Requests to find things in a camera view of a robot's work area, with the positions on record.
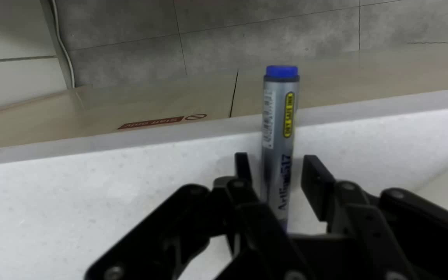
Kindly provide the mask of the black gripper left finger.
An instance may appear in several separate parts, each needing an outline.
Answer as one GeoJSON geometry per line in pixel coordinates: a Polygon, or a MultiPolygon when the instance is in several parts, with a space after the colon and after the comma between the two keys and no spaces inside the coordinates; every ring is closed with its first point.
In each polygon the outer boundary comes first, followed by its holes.
{"type": "Polygon", "coordinates": [[[252,188],[249,157],[210,188],[174,191],[86,270],[84,280],[177,280],[215,236],[230,249],[216,280],[308,280],[299,249],[252,188]]]}

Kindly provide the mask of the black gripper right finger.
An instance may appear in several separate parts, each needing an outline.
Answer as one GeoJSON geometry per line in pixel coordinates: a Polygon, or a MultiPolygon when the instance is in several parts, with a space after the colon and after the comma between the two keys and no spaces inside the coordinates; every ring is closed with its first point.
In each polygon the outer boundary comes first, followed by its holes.
{"type": "Polygon", "coordinates": [[[303,158],[300,186],[327,224],[292,238],[317,280],[448,280],[448,208],[404,188],[373,196],[316,155],[303,158]]]}

